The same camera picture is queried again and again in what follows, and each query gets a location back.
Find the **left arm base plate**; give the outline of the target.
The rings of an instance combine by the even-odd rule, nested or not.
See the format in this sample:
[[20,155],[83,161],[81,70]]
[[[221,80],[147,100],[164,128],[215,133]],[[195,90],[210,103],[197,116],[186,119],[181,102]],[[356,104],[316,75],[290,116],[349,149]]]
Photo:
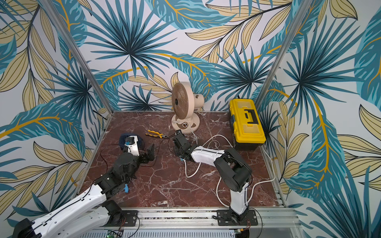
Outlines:
[[137,210],[122,210],[112,215],[103,227],[134,227],[137,222]]

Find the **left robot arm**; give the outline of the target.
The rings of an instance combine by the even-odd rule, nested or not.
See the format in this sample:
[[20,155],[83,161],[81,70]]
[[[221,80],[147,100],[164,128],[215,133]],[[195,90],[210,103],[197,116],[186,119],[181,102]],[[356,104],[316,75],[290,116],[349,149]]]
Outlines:
[[82,194],[58,209],[31,221],[18,222],[14,238],[77,238],[107,224],[118,226],[126,221],[120,206],[112,197],[125,189],[135,178],[141,164],[155,159],[155,147],[151,145],[143,154],[133,152],[136,145],[128,146],[104,175]]

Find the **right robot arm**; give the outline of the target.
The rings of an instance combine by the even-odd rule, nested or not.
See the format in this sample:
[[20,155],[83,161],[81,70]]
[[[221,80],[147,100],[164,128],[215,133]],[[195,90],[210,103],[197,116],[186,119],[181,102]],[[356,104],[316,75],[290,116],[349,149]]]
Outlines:
[[252,181],[252,169],[234,149],[214,150],[191,144],[181,130],[173,137],[174,152],[179,158],[213,166],[231,194],[230,210],[235,215],[244,215],[249,210],[247,189]]

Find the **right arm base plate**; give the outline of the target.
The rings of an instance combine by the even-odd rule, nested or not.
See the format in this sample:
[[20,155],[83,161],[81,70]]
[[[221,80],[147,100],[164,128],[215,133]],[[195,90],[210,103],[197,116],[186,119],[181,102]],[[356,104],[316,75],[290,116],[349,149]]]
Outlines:
[[255,210],[247,209],[243,214],[238,215],[231,209],[217,210],[213,216],[218,222],[218,226],[257,226],[258,219]]

